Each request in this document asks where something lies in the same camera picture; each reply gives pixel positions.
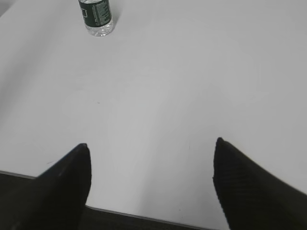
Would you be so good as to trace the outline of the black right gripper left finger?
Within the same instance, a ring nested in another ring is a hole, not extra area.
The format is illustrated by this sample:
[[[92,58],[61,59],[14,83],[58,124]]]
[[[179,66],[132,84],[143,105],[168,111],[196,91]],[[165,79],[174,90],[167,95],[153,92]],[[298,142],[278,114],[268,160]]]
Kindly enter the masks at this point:
[[[0,228],[78,229],[91,181],[90,151],[81,143],[40,176],[0,197]]]

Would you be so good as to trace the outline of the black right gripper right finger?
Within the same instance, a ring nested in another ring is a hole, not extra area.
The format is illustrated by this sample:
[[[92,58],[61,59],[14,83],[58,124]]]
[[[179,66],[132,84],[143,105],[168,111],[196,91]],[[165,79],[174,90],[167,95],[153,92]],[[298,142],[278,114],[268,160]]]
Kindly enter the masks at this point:
[[[218,138],[213,184],[231,230],[305,230],[307,195]]]

